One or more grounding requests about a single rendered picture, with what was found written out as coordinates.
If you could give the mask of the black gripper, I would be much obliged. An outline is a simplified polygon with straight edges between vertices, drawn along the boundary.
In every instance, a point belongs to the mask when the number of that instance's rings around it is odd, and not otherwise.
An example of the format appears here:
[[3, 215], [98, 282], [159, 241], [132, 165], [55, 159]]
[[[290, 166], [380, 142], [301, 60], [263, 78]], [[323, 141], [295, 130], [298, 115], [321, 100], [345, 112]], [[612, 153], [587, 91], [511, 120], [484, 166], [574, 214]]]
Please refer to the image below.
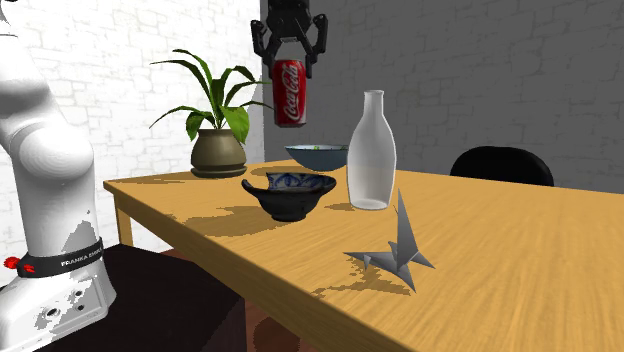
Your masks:
[[[317, 39], [310, 44], [307, 31], [311, 25], [317, 28]], [[312, 67], [318, 55], [326, 52], [328, 18], [325, 14], [311, 17], [309, 0], [268, 0], [266, 24], [259, 20], [250, 23], [254, 52], [267, 67], [273, 67], [275, 56], [282, 45], [281, 39], [294, 38], [303, 46], [306, 77], [312, 77]], [[269, 42], [264, 46], [264, 34], [271, 31]]]

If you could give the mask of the red soda can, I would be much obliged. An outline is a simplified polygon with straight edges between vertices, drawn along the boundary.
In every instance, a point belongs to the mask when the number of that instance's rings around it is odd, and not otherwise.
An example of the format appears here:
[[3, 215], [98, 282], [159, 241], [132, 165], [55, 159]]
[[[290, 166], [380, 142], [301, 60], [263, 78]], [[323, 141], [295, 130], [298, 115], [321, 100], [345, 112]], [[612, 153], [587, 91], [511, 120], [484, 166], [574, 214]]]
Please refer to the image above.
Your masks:
[[306, 71], [299, 60], [277, 60], [272, 68], [274, 122], [298, 128], [307, 122]]

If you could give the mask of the blue-grey bowl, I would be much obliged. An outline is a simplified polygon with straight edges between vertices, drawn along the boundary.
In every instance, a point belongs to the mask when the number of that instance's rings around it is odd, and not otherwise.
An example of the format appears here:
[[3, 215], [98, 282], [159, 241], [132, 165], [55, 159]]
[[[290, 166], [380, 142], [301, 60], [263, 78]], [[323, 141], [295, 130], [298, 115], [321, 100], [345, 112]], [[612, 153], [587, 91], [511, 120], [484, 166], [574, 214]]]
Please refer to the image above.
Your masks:
[[346, 145], [291, 145], [288, 154], [301, 166], [313, 171], [333, 171], [346, 165]]

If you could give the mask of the green potted plant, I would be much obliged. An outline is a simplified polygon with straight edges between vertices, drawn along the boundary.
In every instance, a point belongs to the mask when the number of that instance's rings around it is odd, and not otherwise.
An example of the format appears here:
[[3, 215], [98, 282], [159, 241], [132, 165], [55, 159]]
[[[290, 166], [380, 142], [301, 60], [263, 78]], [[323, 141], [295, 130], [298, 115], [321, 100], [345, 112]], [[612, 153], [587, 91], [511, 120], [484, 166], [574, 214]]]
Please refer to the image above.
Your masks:
[[185, 131], [193, 148], [190, 156], [191, 173], [199, 178], [229, 178], [244, 174], [247, 170], [246, 154], [243, 145], [250, 129], [249, 114], [246, 107], [259, 106], [259, 101], [250, 100], [233, 106], [233, 97], [243, 88], [259, 85], [248, 68], [234, 66], [225, 69], [215, 78], [207, 63], [199, 56], [181, 49], [194, 59], [174, 59], [192, 73], [209, 101], [208, 110], [180, 105], [167, 113], [185, 112]]

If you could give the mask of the white glass bottle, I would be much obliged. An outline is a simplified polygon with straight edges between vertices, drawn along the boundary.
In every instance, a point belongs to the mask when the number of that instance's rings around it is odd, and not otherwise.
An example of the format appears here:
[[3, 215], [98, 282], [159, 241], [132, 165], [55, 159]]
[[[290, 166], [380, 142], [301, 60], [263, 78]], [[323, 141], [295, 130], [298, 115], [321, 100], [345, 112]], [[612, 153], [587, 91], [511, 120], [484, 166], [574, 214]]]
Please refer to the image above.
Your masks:
[[363, 114], [348, 147], [347, 187], [351, 205], [364, 210], [387, 208], [396, 163], [393, 132], [384, 116], [384, 91], [365, 91]]

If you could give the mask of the black bowl with blue pattern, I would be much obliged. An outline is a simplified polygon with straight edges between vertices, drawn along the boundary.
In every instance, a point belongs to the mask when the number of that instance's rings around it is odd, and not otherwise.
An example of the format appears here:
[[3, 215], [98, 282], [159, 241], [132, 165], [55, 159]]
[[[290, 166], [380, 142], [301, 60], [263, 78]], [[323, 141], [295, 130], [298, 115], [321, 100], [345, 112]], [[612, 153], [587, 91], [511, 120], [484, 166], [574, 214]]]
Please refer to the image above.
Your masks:
[[256, 188], [246, 179], [241, 181], [241, 186], [259, 201], [262, 209], [274, 220], [281, 222], [303, 220], [320, 198], [337, 184], [331, 176], [313, 173], [268, 172], [266, 177], [267, 189]]

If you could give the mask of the grey paper crane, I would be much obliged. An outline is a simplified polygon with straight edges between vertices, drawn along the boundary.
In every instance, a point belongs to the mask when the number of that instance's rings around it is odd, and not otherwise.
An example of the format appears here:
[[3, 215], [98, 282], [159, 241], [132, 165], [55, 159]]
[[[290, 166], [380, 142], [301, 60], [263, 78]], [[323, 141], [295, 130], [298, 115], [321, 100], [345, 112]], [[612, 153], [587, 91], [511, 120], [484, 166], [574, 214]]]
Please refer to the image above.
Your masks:
[[416, 288], [408, 263], [415, 262], [432, 269], [435, 266], [422, 254], [417, 245], [401, 191], [398, 191], [395, 211], [397, 213], [397, 241], [388, 242], [389, 252], [345, 252], [345, 255], [362, 261], [365, 269], [374, 266], [392, 273], [415, 292]]

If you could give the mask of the black chair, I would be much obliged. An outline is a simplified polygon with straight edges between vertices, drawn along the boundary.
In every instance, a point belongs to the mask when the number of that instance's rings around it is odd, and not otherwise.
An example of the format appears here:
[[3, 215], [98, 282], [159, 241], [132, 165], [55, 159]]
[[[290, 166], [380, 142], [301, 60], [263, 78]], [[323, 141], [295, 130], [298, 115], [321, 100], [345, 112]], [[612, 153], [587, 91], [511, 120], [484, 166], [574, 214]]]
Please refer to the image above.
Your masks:
[[519, 148], [479, 146], [462, 153], [451, 176], [554, 186], [549, 167], [537, 155]]

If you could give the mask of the dark robot stand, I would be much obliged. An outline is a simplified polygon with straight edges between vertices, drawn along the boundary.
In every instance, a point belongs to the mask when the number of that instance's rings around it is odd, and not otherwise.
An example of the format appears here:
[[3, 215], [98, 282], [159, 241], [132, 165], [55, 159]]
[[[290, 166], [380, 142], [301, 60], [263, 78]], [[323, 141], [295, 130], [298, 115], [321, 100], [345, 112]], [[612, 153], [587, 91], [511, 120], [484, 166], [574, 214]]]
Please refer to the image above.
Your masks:
[[35, 352], [247, 352], [244, 299], [195, 263], [122, 244], [103, 259], [107, 316]]

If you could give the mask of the wooden table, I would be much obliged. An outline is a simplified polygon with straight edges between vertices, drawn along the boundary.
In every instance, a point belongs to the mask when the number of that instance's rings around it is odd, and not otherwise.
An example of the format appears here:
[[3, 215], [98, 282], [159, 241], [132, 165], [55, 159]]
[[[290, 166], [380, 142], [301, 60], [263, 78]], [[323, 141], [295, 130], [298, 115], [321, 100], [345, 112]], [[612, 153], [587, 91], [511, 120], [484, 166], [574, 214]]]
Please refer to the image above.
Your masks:
[[393, 207], [350, 206], [344, 170], [299, 222], [239, 178], [108, 180], [136, 221], [319, 352], [624, 352], [624, 195], [400, 171], [427, 258], [411, 285], [354, 259], [397, 237]]

